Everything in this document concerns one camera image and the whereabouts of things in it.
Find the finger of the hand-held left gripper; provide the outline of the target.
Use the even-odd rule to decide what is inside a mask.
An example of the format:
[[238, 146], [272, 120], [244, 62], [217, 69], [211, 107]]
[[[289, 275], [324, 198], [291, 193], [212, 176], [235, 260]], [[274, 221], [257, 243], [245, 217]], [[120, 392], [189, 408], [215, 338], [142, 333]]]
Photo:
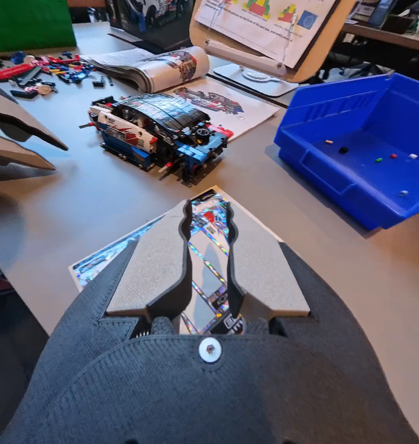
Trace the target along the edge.
[[33, 136], [19, 142], [0, 133], [0, 182], [53, 175], [54, 153], [54, 148]]
[[13, 126], [30, 136], [68, 151], [68, 147], [51, 131], [43, 126], [7, 92], [0, 88], [0, 123]]

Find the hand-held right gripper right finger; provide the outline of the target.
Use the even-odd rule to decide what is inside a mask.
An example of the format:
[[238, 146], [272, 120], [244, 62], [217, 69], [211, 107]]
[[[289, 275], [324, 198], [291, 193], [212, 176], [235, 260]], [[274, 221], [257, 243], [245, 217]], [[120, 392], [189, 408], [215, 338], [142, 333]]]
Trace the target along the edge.
[[226, 208], [227, 294], [233, 317], [306, 317], [310, 307], [282, 250], [282, 240], [235, 202]]

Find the holographic sticker sheet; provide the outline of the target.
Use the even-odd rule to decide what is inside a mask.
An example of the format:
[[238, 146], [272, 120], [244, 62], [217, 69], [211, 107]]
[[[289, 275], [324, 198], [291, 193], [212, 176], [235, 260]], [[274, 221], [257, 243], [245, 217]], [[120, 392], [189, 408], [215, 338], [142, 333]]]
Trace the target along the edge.
[[113, 317], [106, 314], [125, 266], [138, 240], [166, 213], [156, 218], [134, 234], [91, 256], [74, 270], [88, 280], [88, 285], [65, 311], [53, 334], [63, 332], [65, 338], [85, 340], [96, 345], [118, 345], [129, 341], [147, 341], [154, 335], [174, 334], [176, 339], [202, 343], [203, 360], [215, 362], [221, 354], [226, 338], [241, 339], [269, 335], [269, 322], [274, 318], [233, 317], [229, 310], [227, 294], [227, 264], [229, 256], [226, 208], [228, 201], [214, 190], [191, 201], [192, 222], [188, 243], [192, 260], [192, 297], [188, 306], [173, 321], [160, 317], [149, 322], [144, 317]]

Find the toy brick race car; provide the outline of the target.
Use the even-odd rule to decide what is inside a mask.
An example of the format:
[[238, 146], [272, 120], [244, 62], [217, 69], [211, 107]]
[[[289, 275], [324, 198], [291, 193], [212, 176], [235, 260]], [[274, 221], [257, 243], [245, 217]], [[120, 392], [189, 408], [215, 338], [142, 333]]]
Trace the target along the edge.
[[180, 169], [184, 182], [223, 154], [232, 135], [212, 125], [204, 111], [162, 93], [102, 98], [91, 103], [88, 116], [90, 121], [79, 128], [94, 127], [104, 150], [144, 171]]

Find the grey desk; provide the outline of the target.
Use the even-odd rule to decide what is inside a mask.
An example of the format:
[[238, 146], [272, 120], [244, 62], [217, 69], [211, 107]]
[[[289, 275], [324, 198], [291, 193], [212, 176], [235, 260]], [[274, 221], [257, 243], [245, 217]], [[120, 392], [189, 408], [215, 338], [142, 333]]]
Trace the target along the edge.
[[29, 139], [55, 166], [0, 168], [0, 268], [47, 334], [78, 294], [68, 266], [218, 186], [273, 230], [341, 297], [370, 340], [406, 418], [419, 436], [419, 214], [366, 231], [278, 157], [285, 113], [229, 144], [197, 185], [139, 171], [105, 153], [87, 122], [92, 100], [135, 94], [115, 81], [59, 83], [21, 105], [69, 148]]

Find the pile of loose toy bricks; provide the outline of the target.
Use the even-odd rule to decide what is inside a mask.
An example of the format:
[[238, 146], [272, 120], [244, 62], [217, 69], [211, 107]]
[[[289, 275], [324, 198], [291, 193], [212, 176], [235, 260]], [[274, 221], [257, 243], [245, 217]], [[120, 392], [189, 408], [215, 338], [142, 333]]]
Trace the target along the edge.
[[58, 92], [58, 84], [82, 86], [91, 80], [97, 89], [113, 80], [101, 74], [93, 64], [79, 54], [62, 52], [60, 55], [33, 55], [23, 51], [0, 55], [0, 94], [31, 100]]

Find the green plastic crate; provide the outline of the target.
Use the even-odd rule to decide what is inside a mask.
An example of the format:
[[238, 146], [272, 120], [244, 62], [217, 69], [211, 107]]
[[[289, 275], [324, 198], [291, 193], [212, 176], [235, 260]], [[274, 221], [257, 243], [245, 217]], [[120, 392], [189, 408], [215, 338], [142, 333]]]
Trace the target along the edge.
[[0, 0], [0, 52], [75, 47], [65, 0]]

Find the open instruction booklet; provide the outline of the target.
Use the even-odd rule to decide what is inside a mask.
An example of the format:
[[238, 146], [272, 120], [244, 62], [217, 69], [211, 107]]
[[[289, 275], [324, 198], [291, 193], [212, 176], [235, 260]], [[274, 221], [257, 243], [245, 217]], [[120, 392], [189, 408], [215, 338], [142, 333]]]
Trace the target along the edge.
[[154, 55], [135, 48], [81, 55], [80, 60], [133, 81], [142, 93], [165, 93], [209, 115], [213, 125], [239, 137], [274, 116], [279, 108], [248, 97], [207, 76], [210, 59], [193, 46]]

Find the scattered tiny coloured studs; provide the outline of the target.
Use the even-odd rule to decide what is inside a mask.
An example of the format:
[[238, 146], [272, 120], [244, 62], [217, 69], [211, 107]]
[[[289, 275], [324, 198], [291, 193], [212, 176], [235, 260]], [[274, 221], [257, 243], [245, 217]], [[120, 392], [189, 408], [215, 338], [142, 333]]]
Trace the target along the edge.
[[419, 200], [419, 147], [395, 147], [381, 139], [356, 137], [324, 144], [325, 153], [388, 198]]

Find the black toy set box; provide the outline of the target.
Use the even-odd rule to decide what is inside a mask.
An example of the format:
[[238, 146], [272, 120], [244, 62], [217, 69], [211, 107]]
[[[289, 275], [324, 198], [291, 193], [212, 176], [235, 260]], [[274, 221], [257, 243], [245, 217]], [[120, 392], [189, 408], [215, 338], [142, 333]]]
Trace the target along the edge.
[[193, 0], [107, 1], [112, 34], [155, 55], [190, 47]]

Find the blue plastic bin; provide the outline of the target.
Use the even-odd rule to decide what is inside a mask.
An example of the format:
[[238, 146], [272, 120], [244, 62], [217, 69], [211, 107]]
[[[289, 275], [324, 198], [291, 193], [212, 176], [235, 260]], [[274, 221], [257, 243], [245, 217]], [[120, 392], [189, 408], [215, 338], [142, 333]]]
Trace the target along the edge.
[[388, 198], [325, 153], [324, 144], [378, 138], [419, 147], [419, 81], [374, 75], [296, 90], [278, 127], [278, 156], [368, 230], [419, 213], [419, 200]]

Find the instruction sheet on stand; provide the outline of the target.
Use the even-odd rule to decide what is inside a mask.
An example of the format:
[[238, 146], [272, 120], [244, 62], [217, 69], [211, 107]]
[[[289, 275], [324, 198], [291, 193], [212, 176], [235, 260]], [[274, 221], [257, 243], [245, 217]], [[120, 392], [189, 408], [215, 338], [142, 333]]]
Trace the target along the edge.
[[237, 41], [201, 25], [195, 19], [202, 1], [196, 1], [190, 20], [190, 40], [208, 55], [230, 63], [277, 77], [290, 83], [302, 83], [312, 77], [322, 66], [335, 39], [352, 10], [355, 1], [337, 0], [294, 68], [250, 49]]
[[213, 73], [236, 85], [271, 98], [281, 97], [299, 87], [298, 83], [290, 83], [233, 63], [218, 66], [213, 69]]

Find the dark bag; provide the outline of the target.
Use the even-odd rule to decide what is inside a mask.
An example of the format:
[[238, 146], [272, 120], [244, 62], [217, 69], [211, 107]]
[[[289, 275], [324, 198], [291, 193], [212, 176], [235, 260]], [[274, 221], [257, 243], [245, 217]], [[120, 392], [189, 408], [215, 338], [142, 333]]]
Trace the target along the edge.
[[349, 67], [340, 66], [322, 69], [318, 74], [318, 79], [321, 82], [335, 82], [372, 75], [392, 75], [394, 73], [394, 69], [390, 69], [378, 64], [364, 62]]

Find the printed instruction sheet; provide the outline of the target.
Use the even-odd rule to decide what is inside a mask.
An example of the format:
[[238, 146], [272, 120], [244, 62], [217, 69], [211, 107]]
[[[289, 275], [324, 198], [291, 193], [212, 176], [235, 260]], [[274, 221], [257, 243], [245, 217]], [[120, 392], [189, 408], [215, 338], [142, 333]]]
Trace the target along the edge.
[[294, 68], [334, 4], [333, 0], [206, 0], [195, 19]]

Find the wooden wall shelf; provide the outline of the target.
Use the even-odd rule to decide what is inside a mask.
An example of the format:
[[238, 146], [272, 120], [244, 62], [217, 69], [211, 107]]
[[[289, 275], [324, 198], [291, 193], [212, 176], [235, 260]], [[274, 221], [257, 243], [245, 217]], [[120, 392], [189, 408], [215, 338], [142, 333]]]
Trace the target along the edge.
[[419, 51], [419, 33], [397, 34], [394, 32], [375, 29], [364, 25], [353, 25], [347, 23], [343, 25], [341, 31], [356, 36], [365, 37], [367, 39], [377, 40], [380, 42], [390, 43], [396, 46]]

